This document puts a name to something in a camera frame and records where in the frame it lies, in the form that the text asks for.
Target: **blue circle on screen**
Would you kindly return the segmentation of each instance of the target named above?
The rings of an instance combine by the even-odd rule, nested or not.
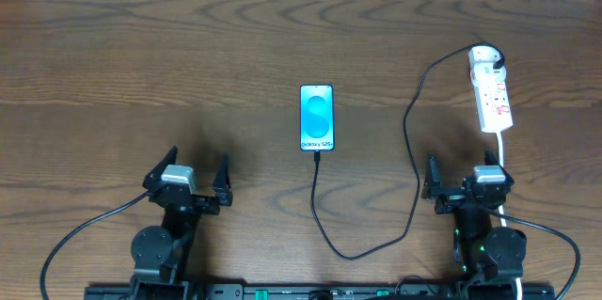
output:
[[[314,96],[308,99],[308,115],[305,119],[305,132],[312,138],[321,138],[328,133],[330,125],[324,117],[328,113],[324,98]]]

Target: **power strip outlet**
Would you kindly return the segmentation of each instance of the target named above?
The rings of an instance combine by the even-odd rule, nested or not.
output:
[[[513,125],[505,82],[506,68],[494,69],[499,57],[499,52],[489,46],[473,47],[468,52],[470,80],[477,98],[481,131],[485,133],[501,132]]]

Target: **black cable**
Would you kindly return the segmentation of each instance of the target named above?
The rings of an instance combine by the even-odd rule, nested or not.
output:
[[[531,226],[535,229],[540,229],[540,230],[546,231],[550,234],[554,234],[557,237],[565,240],[567,243],[569,243],[573,247],[573,249],[575,250],[575,266],[573,267],[573,272],[571,273],[571,276],[568,278],[568,281],[566,281],[566,284],[562,288],[561,292],[559,292],[555,298],[555,300],[561,300],[564,297],[564,295],[568,292],[568,290],[571,288],[571,286],[573,285],[573,282],[575,282],[575,279],[577,278],[577,273],[579,271],[579,267],[581,265],[581,252],[579,251],[579,247],[577,246],[577,244],[575,244],[575,242],[571,238],[569,238],[565,234],[563,234],[555,229],[551,229],[544,225],[535,224],[530,221],[523,220],[523,219],[520,219],[517,217],[510,216],[510,215],[500,214],[495,211],[491,211],[481,204],[479,204],[479,208],[482,209],[483,211],[489,213],[490,215],[496,216],[498,218],[516,222],[517,224],[521,224],[521,225]]]
[[[48,292],[46,291],[46,273],[48,272],[48,267],[50,266],[50,262],[53,260],[53,258],[55,257],[56,253],[58,253],[58,250],[65,245],[70,238],[72,238],[75,234],[79,233],[82,229],[85,229],[86,227],[94,224],[97,221],[101,221],[103,219],[105,219],[106,217],[109,217],[113,214],[117,214],[127,208],[129,208],[130,206],[133,206],[134,204],[136,204],[138,201],[142,200],[144,197],[146,197],[148,195],[148,192],[143,193],[140,197],[135,198],[134,200],[126,203],[125,205],[116,208],[113,211],[109,211],[105,214],[101,214],[93,219],[88,220],[87,222],[83,223],[82,225],[78,226],[76,229],[72,230],[71,233],[67,234],[66,237],[63,238],[63,240],[61,240],[53,249],[52,252],[50,252],[50,255],[48,256],[48,258],[46,259],[46,262],[44,263],[44,266],[41,268],[41,273],[40,273],[40,292],[41,292],[41,298],[44,300],[49,300],[48,298]]]
[[[401,292],[402,290],[400,289],[400,287],[405,284],[405,282],[410,278],[416,278],[420,281],[422,281],[422,283],[424,284],[424,286],[426,286],[427,289],[429,289],[429,292],[431,292],[432,295],[436,295],[436,292],[431,288],[431,285],[428,284],[428,282],[426,282],[426,280],[424,278],[422,278],[422,276],[416,276],[416,275],[410,275],[410,276],[404,276],[403,279],[401,279],[399,281],[399,283],[397,284],[397,286],[395,286],[395,294],[397,294],[398,292]]]
[[[418,168],[416,166],[416,162],[414,161],[414,156],[412,155],[412,150],[410,149],[410,141],[407,137],[407,129],[405,127],[406,121],[407,121],[407,115],[410,113],[410,110],[412,109],[412,106],[414,106],[414,103],[416,102],[416,100],[418,99],[418,97],[420,96],[420,93],[422,92],[422,87],[424,86],[424,81],[426,80],[426,75],[429,73],[429,71],[436,66],[437,64],[439,64],[440,62],[459,54],[460,52],[463,52],[465,50],[469,50],[475,46],[489,46],[489,47],[493,47],[494,49],[496,49],[499,52],[499,60],[494,64],[494,69],[499,69],[504,65],[505,62],[505,58],[503,53],[494,45],[488,43],[488,42],[477,42],[477,43],[473,43],[469,46],[465,46],[459,50],[456,50],[448,55],[445,55],[444,57],[438,59],[436,62],[434,62],[433,64],[431,64],[426,71],[424,72],[424,74],[422,75],[422,80],[420,80],[420,85],[418,86],[418,91],[416,92],[416,95],[414,96],[414,98],[412,99],[412,101],[410,102],[410,104],[407,106],[407,108],[405,109],[405,113],[404,113],[404,121],[403,121],[403,126],[404,126],[404,138],[405,138],[405,146],[407,147],[407,155],[410,157],[410,163],[412,164],[412,168],[414,168],[414,174],[416,174],[416,180],[417,180],[417,185],[416,185],[416,195],[414,196],[414,202],[412,203],[412,210],[410,211],[410,215],[407,218],[407,224],[405,225],[405,230],[404,233],[402,233],[402,235],[399,238],[393,239],[387,243],[384,243],[382,245],[379,245],[375,248],[372,248],[364,253],[361,253],[359,255],[353,256],[353,257],[348,257],[345,256],[343,254],[341,254],[339,252],[339,250],[337,250],[337,248],[335,248],[334,245],[332,245],[332,243],[330,243],[330,240],[328,239],[328,236],[326,235],[326,232],[324,231],[324,229],[322,228],[322,224],[320,224],[320,219],[318,219],[318,215],[316,214],[316,210],[315,207],[313,205],[313,200],[314,200],[314,195],[315,195],[315,190],[316,190],[316,181],[318,179],[318,166],[320,164],[320,152],[319,151],[315,151],[314,152],[314,156],[313,156],[313,160],[316,163],[316,170],[315,170],[315,174],[313,177],[313,185],[311,186],[311,201],[310,201],[310,206],[311,206],[311,213],[313,214],[313,218],[316,221],[316,224],[318,225],[318,229],[320,229],[320,232],[322,233],[322,236],[324,236],[324,239],[326,240],[326,243],[328,244],[328,246],[330,246],[330,249],[332,249],[333,252],[335,252],[335,254],[337,256],[339,256],[339,258],[347,260],[347,261],[355,261],[358,259],[362,259],[368,255],[371,255],[372,253],[379,251],[385,247],[388,247],[390,245],[395,245],[397,243],[399,243],[401,240],[403,240],[405,238],[405,236],[407,235],[407,232],[410,231],[410,225],[412,225],[412,219],[414,218],[414,211],[416,210],[416,205],[418,204],[418,196],[420,195],[420,174],[418,172]]]

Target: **smartphone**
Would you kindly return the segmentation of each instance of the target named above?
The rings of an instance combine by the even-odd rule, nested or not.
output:
[[[301,150],[335,149],[332,85],[303,85],[299,96]]]

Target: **wooden table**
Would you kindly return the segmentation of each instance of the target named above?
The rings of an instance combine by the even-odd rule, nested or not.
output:
[[[337,258],[309,212],[312,155],[299,150],[298,88],[331,83],[337,148],[323,155],[318,212],[354,254],[399,235],[416,179],[402,116],[437,58],[487,40],[507,57],[516,184],[507,212],[558,229],[583,255],[567,299],[602,293],[602,0],[0,0],[0,297],[39,298],[40,268],[74,227],[143,192],[172,146],[203,193],[231,157],[234,204],[204,217],[196,277],[395,282],[457,276],[452,217],[421,200],[408,237]],[[450,183],[496,149],[479,131],[467,56],[436,68],[408,119]],[[130,243],[157,225],[146,201],[75,236],[51,265],[54,299],[125,283]],[[561,239],[528,235],[525,280],[557,292]]]

